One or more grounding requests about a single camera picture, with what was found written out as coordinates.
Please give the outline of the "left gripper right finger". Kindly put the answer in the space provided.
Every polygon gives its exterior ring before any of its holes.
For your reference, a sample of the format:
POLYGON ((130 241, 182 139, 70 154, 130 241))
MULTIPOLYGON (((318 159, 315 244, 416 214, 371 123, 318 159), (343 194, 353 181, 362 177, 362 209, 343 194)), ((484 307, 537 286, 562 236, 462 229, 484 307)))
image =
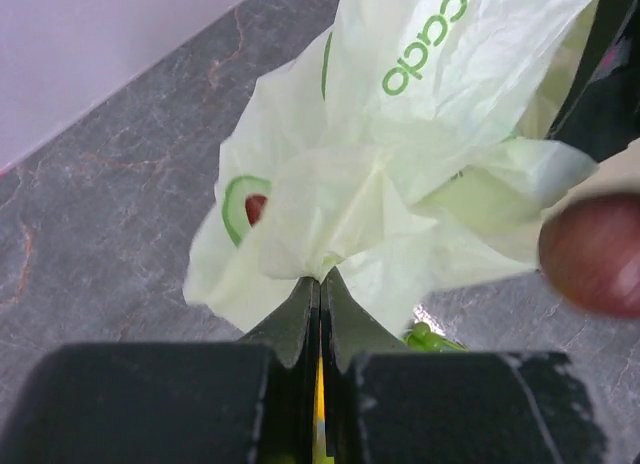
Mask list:
POLYGON ((320 285, 327 450, 337 463, 416 463, 418 354, 351 296, 333 269, 320 285))

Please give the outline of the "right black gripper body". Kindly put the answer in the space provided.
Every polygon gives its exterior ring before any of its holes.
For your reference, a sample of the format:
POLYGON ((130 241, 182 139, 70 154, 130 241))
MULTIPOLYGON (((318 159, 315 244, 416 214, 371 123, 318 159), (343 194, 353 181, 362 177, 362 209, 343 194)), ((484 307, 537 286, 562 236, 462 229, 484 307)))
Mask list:
POLYGON ((639 0, 599 0, 574 83, 547 137, 597 162, 639 138, 639 0))

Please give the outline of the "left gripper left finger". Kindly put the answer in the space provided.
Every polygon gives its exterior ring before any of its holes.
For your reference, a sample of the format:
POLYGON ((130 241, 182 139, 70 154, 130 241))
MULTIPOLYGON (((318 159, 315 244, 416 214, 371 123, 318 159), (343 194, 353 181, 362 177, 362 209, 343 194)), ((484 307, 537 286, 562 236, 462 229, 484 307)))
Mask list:
POLYGON ((320 284, 302 278, 241 341, 270 350, 259 404, 258 463, 311 463, 316 441, 320 284))

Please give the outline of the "green fake grapes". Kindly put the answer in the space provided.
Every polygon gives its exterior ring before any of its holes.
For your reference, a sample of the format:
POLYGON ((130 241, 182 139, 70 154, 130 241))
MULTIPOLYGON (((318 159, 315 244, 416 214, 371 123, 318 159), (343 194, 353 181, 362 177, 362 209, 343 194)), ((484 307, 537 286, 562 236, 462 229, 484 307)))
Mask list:
POLYGON ((435 333, 424 322, 415 323, 404 337, 405 344, 417 351, 430 353, 465 352, 466 348, 435 333))

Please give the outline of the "yellow fake banana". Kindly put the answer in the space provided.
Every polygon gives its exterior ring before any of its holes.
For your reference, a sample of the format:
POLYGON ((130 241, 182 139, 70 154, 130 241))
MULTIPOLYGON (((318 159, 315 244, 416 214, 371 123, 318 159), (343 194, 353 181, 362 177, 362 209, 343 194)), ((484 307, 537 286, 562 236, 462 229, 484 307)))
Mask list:
POLYGON ((318 359, 316 369, 316 387, 314 397, 314 445, 313 464, 324 463, 327 459, 326 435, 325 435, 325 402, 324 402, 324 377, 322 358, 318 359))

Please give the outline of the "dark red fake fruit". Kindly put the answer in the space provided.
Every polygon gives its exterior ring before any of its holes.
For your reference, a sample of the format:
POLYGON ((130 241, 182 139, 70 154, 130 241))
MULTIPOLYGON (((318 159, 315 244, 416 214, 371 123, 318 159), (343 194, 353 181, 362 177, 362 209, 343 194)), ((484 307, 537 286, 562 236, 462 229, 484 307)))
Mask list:
POLYGON ((580 198, 543 224, 538 257, 549 284, 575 306, 639 317, 639 194, 580 198))

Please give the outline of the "light green plastic bag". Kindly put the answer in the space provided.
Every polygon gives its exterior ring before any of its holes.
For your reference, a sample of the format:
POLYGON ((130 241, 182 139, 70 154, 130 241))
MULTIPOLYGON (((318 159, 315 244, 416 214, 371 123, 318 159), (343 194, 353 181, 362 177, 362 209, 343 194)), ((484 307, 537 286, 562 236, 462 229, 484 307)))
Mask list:
POLYGON ((183 284, 248 331, 337 269, 389 332, 434 292, 532 270, 596 171, 548 138, 598 0, 339 0, 222 143, 183 284))

